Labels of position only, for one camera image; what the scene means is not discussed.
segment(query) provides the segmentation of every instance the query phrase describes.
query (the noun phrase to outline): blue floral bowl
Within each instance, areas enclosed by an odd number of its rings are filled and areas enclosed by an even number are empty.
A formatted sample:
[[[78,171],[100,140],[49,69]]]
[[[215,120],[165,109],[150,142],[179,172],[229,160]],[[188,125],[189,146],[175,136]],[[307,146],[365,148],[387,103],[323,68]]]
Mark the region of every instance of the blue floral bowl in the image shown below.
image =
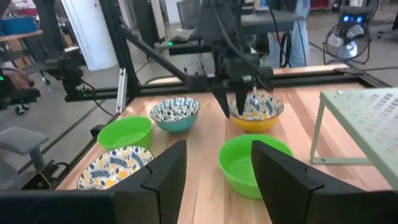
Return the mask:
[[[79,190],[106,190],[124,180],[154,159],[140,146],[127,146],[109,151],[96,158],[81,173]]]
[[[191,128],[198,118],[200,103],[189,97],[162,101],[149,113],[158,127],[170,133],[180,133]]]

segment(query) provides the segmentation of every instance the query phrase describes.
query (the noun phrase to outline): teal bowl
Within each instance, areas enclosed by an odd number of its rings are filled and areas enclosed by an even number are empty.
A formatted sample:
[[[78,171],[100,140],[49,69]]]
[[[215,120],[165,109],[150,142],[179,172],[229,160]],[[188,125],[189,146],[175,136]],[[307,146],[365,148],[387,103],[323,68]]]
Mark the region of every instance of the teal bowl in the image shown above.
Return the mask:
[[[181,133],[192,127],[198,118],[199,101],[177,97],[156,104],[149,112],[158,127],[170,133]]]

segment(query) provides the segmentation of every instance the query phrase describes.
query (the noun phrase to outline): bowl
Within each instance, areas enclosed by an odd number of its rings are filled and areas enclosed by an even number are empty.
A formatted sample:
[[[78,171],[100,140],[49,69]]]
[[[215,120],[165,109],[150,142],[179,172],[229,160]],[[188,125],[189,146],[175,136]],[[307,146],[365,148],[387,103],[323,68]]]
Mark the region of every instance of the bowl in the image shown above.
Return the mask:
[[[99,132],[98,144],[106,151],[124,146],[152,145],[152,122],[143,116],[130,116],[110,123]]]
[[[248,133],[270,130],[279,120],[284,104],[269,95],[248,94],[242,115],[239,115],[236,100],[228,103],[231,119]]]
[[[229,185],[237,193],[248,198],[261,198],[251,162],[251,145],[255,140],[293,156],[292,151],[283,142],[265,134],[245,134],[227,141],[220,150],[219,165]]]
[[[162,130],[180,133],[190,129],[195,123],[199,109],[199,101],[189,97],[177,97],[156,104],[149,115]]]
[[[78,190],[106,190],[154,159],[140,146],[127,146],[99,156],[80,174]]]

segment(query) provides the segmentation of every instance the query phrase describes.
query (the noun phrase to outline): concrete floor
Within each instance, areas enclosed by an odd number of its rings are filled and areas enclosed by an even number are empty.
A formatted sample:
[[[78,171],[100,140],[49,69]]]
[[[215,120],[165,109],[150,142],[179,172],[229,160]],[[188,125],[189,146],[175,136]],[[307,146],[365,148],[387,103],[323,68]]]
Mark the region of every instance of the concrete floor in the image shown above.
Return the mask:
[[[328,31],[335,25],[336,16],[324,13],[312,14],[308,20],[308,33],[310,41],[322,46]],[[382,40],[377,40],[378,30],[388,29],[390,26],[372,27],[371,36],[373,37],[371,45],[371,58],[366,65],[358,65],[360,68],[389,67],[397,65],[398,58],[398,40],[385,36]],[[178,26],[170,26],[169,36],[178,33]],[[170,75],[159,64],[155,62],[146,63],[145,56],[134,46],[131,46],[131,55],[134,62],[137,76],[141,83],[155,77]],[[310,61],[308,65],[322,65],[322,52],[315,47],[310,48]],[[198,55],[168,56],[168,53],[162,52],[171,63],[182,68],[198,60]],[[119,68],[114,67],[98,72],[89,72],[85,70],[85,79],[91,82],[95,87],[117,86]],[[398,86],[396,70],[383,70],[379,72],[370,72],[393,86]],[[44,157],[46,162],[54,159],[57,162],[70,162],[87,145],[91,139],[90,129],[97,124],[104,124],[111,118],[102,112],[92,101],[66,103],[63,100],[65,92],[62,84],[52,77],[49,77],[52,84],[47,86],[43,84],[38,74],[31,76],[36,82],[36,87],[41,91],[42,97],[37,103],[30,105],[30,110],[18,116],[14,113],[14,107],[8,110],[0,111],[0,129],[6,129],[10,126],[20,126],[45,133],[50,140],[45,143],[42,149],[45,149],[51,142],[56,140],[59,135],[75,124],[75,127],[59,140],[53,147],[46,150]],[[116,100],[100,101],[105,109],[111,113],[115,112]],[[27,162],[28,156],[19,156],[0,149],[0,157],[6,162],[12,164],[16,169],[20,169]]]

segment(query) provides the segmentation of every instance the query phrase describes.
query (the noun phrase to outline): bowl rim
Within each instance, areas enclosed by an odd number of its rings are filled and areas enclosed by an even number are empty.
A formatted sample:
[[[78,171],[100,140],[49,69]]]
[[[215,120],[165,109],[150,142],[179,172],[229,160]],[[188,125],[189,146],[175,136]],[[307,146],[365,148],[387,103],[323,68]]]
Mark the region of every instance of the bowl rim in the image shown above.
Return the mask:
[[[197,113],[199,113],[199,110],[200,110],[200,106],[201,106],[201,105],[200,105],[200,102],[199,102],[197,99],[194,99],[194,98],[191,98],[191,97],[188,97],[188,96],[179,96],[179,97],[173,97],[173,98],[166,99],[166,100],[173,100],[173,99],[177,99],[177,98],[186,98],[186,99],[191,99],[191,100],[194,100],[194,101],[198,102],[198,104],[199,104],[198,109],[196,110],[196,112],[194,112],[194,113],[193,113],[192,115],[190,115],[190,116],[193,116],[193,115],[196,115]],[[190,117],[190,116],[180,117],[179,119],[176,119],[176,120],[174,120],[174,121],[159,121],[158,119],[155,119],[154,117],[152,117],[152,113],[151,113],[152,110],[155,109],[156,106],[158,106],[158,105],[162,104],[163,102],[165,102],[166,100],[162,100],[162,101],[158,102],[155,106],[152,107],[152,109],[150,109],[150,111],[149,111],[149,116],[150,116],[151,119],[153,119],[154,121],[165,122],[165,123],[167,123],[167,122],[180,121],[180,120],[182,120],[182,119],[185,119],[185,118]]]
[[[145,119],[145,120],[147,120],[148,122],[150,122],[149,129],[148,129],[148,131],[145,132],[144,137],[140,138],[140,139],[137,140],[137,141],[140,141],[141,139],[145,138],[148,134],[150,134],[150,133],[152,132],[152,128],[153,128],[152,121],[151,121],[148,117],[146,117],[146,116],[133,115],[133,116],[127,116],[127,117],[125,117],[125,118],[117,119],[116,121],[112,121],[112,122],[110,122],[109,124],[107,124],[107,125],[98,133],[98,135],[97,135],[97,138],[96,138],[96,139],[97,139],[97,141],[98,141],[98,144],[99,144],[100,146],[102,146],[102,147],[107,148],[107,149],[110,149],[110,148],[118,149],[118,148],[124,147],[124,146],[110,146],[110,145],[108,145],[108,144],[107,144],[107,145],[103,144],[101,141],[99,141],[100,136],[101,136],[101,133],[103,134],[103,131],[104,131],[104,130],[106,129],[106,127],[108,127],[109,125],[112,125],[112,124],[117,123],[117,122],[129,120],[129,119],[136,119],[136,118]]]
[[[285,104],[284,104],[284,102],[282,102],[282,100],[280,100],[280,99],[278,99],[278,98],[276,98],[276,97],[274,97],[274,96],[272,96],[275,100],[277,100],[277,101],[279,101],[281,104],[282,104],[282,109],[279,111],[279,113],[277,113],[275,116],[271,116],[271,117],[269,117],[269,118],[266,118],[266,119],[243,119],[243,118],[239,118],[239,117],[237,117],[236,116],[236,114],[234,114],[234,113],[231,113],[231,106],[229,105],[229,103],[228,103],[228,108],[229,108],[229,114],[231,115],[231,116],[233,116],[234,118],[236,118],[236,119],[240,119],[240,120],[243,120],[243,121],[249,121],[249,122],[251,122],[251,121],[267,121],[267,120],[269,120],[269,119],[272,119],[272,118],[276,118],[276,117],[278,117],[284,110],[285,110]]]
[[[112,149],[112,150],[110,150],[110,151],[108,151],[108,152],[102,153],[101,155],[95,157],[95,159],[93,159],[92,161],[90,161],[90,163],[89,163],[87,166],[85,166],[85,168],[80,172],[79,178],[78,178],[77,181],[76,181],[76,190],[85,190],[85,189],[79,189],[79,180],[80,180],[80,178],[81,178],[81,175],[82,175],[83,172],[87,169],[88,166],[90,166],[95,160],[99,159],[101,156],[103,156],[103,155],[105,155],[105,154],[109,154],[109,153],[111,153],[113,150],[121,150],[121,149],[124,149],[125,147],[139,147],[139,148],[142,148],[142,149],[146,150],[146,151],[152,156],[152,160],[149,161],[148,163],[152,162],[152,161],[155,159],[153,153],[150,152],[150,150],[148,150],[147,148],[144,148],[144,147],[142,147],[142,146],[124,146],[124,147],[118,147],[118,148],[116,148],[116,149]]]
[[[244,184],[244,185],[247,185],[247,186],[249,186],[249,187],[258,187],[258,184],[257,184],[257,183],[256,183],[256,184],[246,184],[246,183],[244,183],[244,182],[238,180],[237,178],[233,177],[232,175],[230,175],[230,174],[224,169],[224,167],[221,165],[221,161],[220,161],[221,150],[222,150],[222,148],[223,148],[227,143],[231,142],[232,140],[235,140],[236,138],[239,138],[239,137],[241,137],[241,136],[247,136],[247,135],[251,135],[251,136],[261,135],[261,136],[267,136],[267,137],[273,138],[273,139],[275,139],[276,141],[279,141],[280,143],[282,143],[284,146],[286,146],[286,147],[289,149],[289,151],[292,153],[292,157],[294,157],[294,154],[293,154],[293,151],[290,149],[290,147],[288,147],[288,145],[286,145],[286,143],[280,141],[279,139],[277,139],[277,138],[275,138],[274,136],[269,135],[269,134],[242,134],[242,135],[239,135],[239,136],[235,136],[235,137],[231,138],[230,140],[226,141],[226,142],[223,144],[223,146],[221,147],[220,151],[218,152],[218,165],[220,166],[220,168],[221,168],[221,170],[223,171],[224,175],[227,175],[230,179],[233,179],[234,181],[236,181],[236,182],[238,182],[238,183],[240,183],[240,184]]]

